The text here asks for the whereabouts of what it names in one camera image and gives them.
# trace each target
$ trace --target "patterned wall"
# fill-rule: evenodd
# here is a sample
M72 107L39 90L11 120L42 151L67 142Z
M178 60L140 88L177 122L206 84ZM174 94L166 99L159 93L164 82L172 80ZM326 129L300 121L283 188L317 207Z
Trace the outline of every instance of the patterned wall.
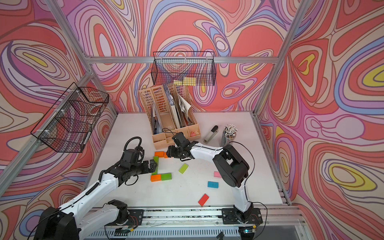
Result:
M384 1L315 0L258 113L316 239L384 239Z
M276 56L298 1L74 0L60 4L90 56L152 56L153 51L180 49L210 49L218 56L270 50L266 54Z
M215 51L276 56L295 0L85 0L61 3L90 56L153 56L153 51ZM215 87L190 88L195 110L253 110L271 65L219 64ZM116 110L141 111L137 91L152 85L150 64L97 64Z
M0 23L2 171L84 69L43 0L0 1ZM38 149L0 198L0 239L26 239L44 209L80 193L112 121L106 109L81 154Z
M141 111L138 91L153 86L151 64L94 64L118 112ZM190 86L197 111L251 111L272 64L228 64L227 76L217 73L215 86Z

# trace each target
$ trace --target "wire mesh basket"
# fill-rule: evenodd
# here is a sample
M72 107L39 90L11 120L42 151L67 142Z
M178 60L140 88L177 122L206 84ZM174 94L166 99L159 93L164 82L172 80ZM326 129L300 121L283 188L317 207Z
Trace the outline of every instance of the wire mesh basket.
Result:
M108 102L107 93L77 87L41 134L31 134L56 152L82 152Z
M212 51L158 51L153 52L153 56L154 85L215 85L215 53Z

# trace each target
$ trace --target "beige file organizer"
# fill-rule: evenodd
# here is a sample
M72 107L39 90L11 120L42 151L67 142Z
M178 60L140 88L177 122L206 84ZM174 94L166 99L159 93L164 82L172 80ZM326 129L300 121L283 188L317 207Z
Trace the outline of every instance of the beige file organizer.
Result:
M187 86L175 86L171 85L169 86L169 91L174 96L174 91L177 90L179 95L183 97L189 104L191 104L191 99L189 95L189 90ZM189 140L195 140L200 138L200 127L197 123L195 116L193 115L192 108L189 109L188 115L190 116L192 122L194 125L182 127L182 128L175 128L174 120L172 118L172 115L170 113L169 108L169 102L165 95L163 86L154 86L151 88L139 90L139 95L141 98L141 102L145 108L145 112L147 113L149 122L151 122L151 106L154 105L157 108L157 112L160 116L158 116L161 119L162 127L166 127L173 133L183 132L184 136ZM174 135L171 132L162 132L156 135L152 135L153 144L156 149L165 148L167 146L174 145L175 143L172 140L172 136ZM195 132L195 136L190 136L191 132Z

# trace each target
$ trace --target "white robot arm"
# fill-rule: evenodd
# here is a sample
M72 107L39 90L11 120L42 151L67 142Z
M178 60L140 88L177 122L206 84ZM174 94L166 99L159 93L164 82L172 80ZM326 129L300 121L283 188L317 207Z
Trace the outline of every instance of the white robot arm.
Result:
M213 162L223 180L232 187L235 198L234 210L236 220L245 223L253 210L253 204L247 200L245 194L245 179L248 177L249 165L232 145L211 147L197 141L190 142L182 132L172 137L176 146L169 146L168 157L182 159L204 159Z
M139 145L135 149L126 149L128 143L133 139L139 139ZM235 203L233 209L230 209L233 213L231 219L225 215L219 217L224 221L230 221L228 224L247 223L254 210L253 204L247 200L245 195L244 180L248 177L249 165L235 148L232 145L219 148L203 145L197 141L189 142L182 132L177 133L172 139L176 146L169 146L168 157L180 158L181 161L188 157L211 161L216 165L223 180L232 187ZM102 198L130 179L131 176L155 171L156 162L143 161L144 150L140 144L140 137L131 138L125 144L121 159L107 170L102 171L97 182L57 209L53 207L46 209L40 216L34 240L83 240L109 223L129 225L127 222L130 212L127 204L118 200L112 200L102 209L85 215Z
M139 140L139 145L135 149L126 149L129 142L134 139ZM130 212L127 209L127 204L118 200L112 200L102 209L85 215L101 199L130 177L155 171L156 162L153 160L150 162L143 161L144 149L140 144L140 137L133 137L128 140L121 159L107 170L103 170L97 182L60 207L49 207L44 210L33 239L83 240L106 224L125 225Z

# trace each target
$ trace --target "lime green block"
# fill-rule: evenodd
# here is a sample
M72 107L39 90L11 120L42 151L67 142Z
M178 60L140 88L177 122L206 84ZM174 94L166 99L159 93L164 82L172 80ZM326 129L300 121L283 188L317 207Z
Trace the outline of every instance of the lime green block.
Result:
M161 180L162 181L165 181L165 180L171 180L172 179L172 173L164 173L161 175Z
M159 157L158 156L154 156L153 157L153 161L155 161L157 163L157 167L156 167L156 170L152 173L152 175L156 175L157 174L157 170L159 169Z
M188 168L188 164L184 163L183 166L181 166L181 168L179 169L179 172L181 172L181 174L183 174Z

